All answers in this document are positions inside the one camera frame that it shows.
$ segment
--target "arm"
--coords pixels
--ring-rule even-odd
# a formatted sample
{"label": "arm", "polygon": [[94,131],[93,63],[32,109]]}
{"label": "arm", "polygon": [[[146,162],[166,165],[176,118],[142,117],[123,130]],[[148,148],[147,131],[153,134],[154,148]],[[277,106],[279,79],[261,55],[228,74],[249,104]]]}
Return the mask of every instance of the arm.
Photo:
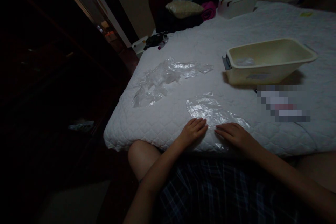
{"label": "arm", "polygon": [[333,193],[264,149],[239,124],[232,122],[216,127],[217,134],[234,144],[249,158],[280,180],[322,218],[336,223],[336,196]]}
{"label": "arm", "polygon": [[191,119],[172,145],[144,176],[127,212],[124,223],[149,223],[155,198],[182,152],[208,129],[206,119]]}

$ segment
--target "bed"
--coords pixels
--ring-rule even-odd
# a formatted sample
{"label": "bed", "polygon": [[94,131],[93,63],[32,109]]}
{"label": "bed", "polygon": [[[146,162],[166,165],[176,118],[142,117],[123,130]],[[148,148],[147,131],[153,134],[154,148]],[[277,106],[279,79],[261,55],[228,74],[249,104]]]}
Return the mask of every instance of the bed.
{"label": "bed", "polygon": [[[305,12],[313,14],[302,16]],[[105,129],[107,147],[127,150],[133,141],[142,139],[167,149],[191,119],[186,100],[212,92],[223,108],[247,120],[252,136],[274,154],[292,156],[336,150],[335,23],[335,13],[258,1],[252,13],[230,20],[216,15],[198,27],[170,34],[162,50],[153,47],[142,55]],[[301,66],[283,81],[303,85],[310,97],[311,122],[258,120],[254,90],[231,86],[225,80],[221,57],[228,48],[284,37],[299,40],[319,55],[316,61]],[[133,108],[139,78],[170,57],[180,62],[212,64],[214,70],[174,85],[166,97],[152,106]],[[192,151],[229,155],[230,150],[209,129]]]}

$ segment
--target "finger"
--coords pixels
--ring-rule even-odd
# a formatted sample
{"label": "finger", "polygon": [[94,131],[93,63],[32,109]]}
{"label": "finger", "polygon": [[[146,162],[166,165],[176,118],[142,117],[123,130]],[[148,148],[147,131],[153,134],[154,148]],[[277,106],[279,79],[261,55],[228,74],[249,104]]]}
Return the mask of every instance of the finger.
{"label": "finger", "polygon": [[198,137],[203,136],[207,130],[208,130],[208,125],[205,125],[201,130],[197,132]]}
{"label": "finger", "polygon": [[224,137],[225,139],[227,139],[228,141],[232,142],[234,140],[234,137],[231,136],[229,133],[226,133],[225,131],[222,131],[222,130],[218,130],[218,129],[215,129],[215,132]]}
{"label": "finger", "polygon": [[207,121],[206,119],[202,120],[201,122],[199,122],[199,123],[194,127],[194,129],[197,130],[197,131],[199,131],[199,130],[200,130],[201,128],[203,128],[204,125],[207,123],[206,121]]}
{"label": "finger", "polygon": [[240,125],[240,124],[238,124],[238,123],[231,123],[232,125],[234,125],[234,126],[236,126],[238,129],[242,129],[243,127]]}
{"label": "finger", "polygon": [[199,119],[193,121],[193,123],[191,124],[191,127],[195,127],[202,120],[203,120],[203,118],[199,118]]}
{"label": "finger", "polygon": [[227,133],[229,133],[230,135],[234,135],[235,132],[237,131],[237,127],[233,126],[230,123],[227,124],[221,124],[221,125],[216,125],[216,128],[222,129],[224,131],[226,131]]}
{"label": "finger", "polygon": [[189,122],[187,122],[187,125],[191,125],[195,120],[196,118],[191,119]]}

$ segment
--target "pillow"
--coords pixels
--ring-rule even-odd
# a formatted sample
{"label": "pillow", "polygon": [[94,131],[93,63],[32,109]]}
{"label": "pillow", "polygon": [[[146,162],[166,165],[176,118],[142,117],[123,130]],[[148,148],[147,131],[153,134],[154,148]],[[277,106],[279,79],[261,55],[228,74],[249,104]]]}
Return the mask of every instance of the pillow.
{"label": "pillow", "polygon": [[189,16],[199,15],[204,8],[194,2],[177,0],[166,5],[166,9],[170,11],[176,18],[182,19]]}

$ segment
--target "pink cloth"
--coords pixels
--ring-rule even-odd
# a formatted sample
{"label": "pink cloth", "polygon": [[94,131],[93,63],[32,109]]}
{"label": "pink cloth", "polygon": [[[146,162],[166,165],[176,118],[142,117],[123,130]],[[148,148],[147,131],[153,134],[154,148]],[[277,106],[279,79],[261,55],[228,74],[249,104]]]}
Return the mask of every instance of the pink cloth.
{"label": "pink cloth", "polygon": [[214,2],[210,1],[207,3],[202,4],[204,11],[201,14],[203,21],[212,19],[216,16],[216,5]]}

